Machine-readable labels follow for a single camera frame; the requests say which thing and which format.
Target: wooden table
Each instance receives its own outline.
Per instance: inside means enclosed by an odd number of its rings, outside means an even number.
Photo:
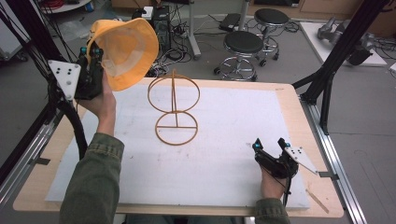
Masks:
[[[152,78],[143,78],[140,83],[149,84],[151,81]],[[194,81],[199,87],[275,91],[283,118],[289,130],[290,141],[294,146],[304,146],[304,150],[318,171],[327,171],[300,101],[290,84],[214,80]],[[82,116],[85,111],[80,107],[78,112]],[[46,202],[45,198],[56,175],[64,151],[70,144],[73,136],[74,133],[72,132],[69,121],[63,118],[41,155],[41,158],[49,159],[50,163],[48,165],[37,164],[35,166],[14,202],[15,210],[30,212],[60,210],[60,203]],[[305,168],[301,168],[299,172],[303,175],[305,190],[311,207],[307,210],[290,210],[288,211],[289,215],[291,217],[341,217],[344,211],[330,178],[320,178]],[[119,204],[117,213],[248,217],[254,216],[254,208]]]

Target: hand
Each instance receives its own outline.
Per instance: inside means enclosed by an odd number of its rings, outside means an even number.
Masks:
[[[262,197],[264,199],[280,199],[285,191],[284,186],[286,186],[286,179],[275,179],[265,168],[262,168]]]
[[[91,111],[98,119],[98,133],[114,136],[116,123],[116,98],[107,82],[104,72],[102,78],[103,92],[91,100],[80,100],[78,103]]]

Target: metal rail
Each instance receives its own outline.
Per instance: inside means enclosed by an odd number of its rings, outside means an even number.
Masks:
[[[54,119],[48,125],[43,124],[41,126],[29,147],[15,164],[14,168],[3,182],[3,185],[0,186],[0,210],[6,205],[8,199],[25,178],[29,169],[35,165],[35,160],[39,157],[42,149],[44,149],[55,131],[55,126]]]
[[[306,104],[306,107],[311,115],[315,129],[318,132],[318,138],[320,140],[323,153],[326,156],[327,163],[330,165],[332,173],[338,175],[338,179],[334,181],[338,187],[339,193],[341,194],[339,196],[343,200],[352,222],[356,224],[367,223],[366,218],[361,211],[358,199],[356,198],[349,180],[347,179],[347,174],[340,158],[338,157],[337,151],[332,143],[332,139],[329,135],[323,132],[323,129],[320,127],[320,112],[318,111],[317,106]]]

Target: person's arm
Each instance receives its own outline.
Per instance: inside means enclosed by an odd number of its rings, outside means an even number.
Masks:
[[[116,100],[106,74],[103,93],[79,103],[97,116],[99,124],[67,187],[60,223],[111,224],[120,197],[120,162],[124,144],[113,136]]]
[[[285,206],[280,201],[286,179],[274,179],[262,168],[262,199],[256,202],[256,224],[290,223]]]

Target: round stool seat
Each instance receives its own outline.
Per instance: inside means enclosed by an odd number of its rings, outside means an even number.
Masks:
[[[289,21],[289,17],[279,10],[262,8],[254,13],[254,20],[261,25],[282,26]]]
[[[236,53],[255,54],[262,50],[262,40],[253,33],[234,31],[224,37],[224,46]]]

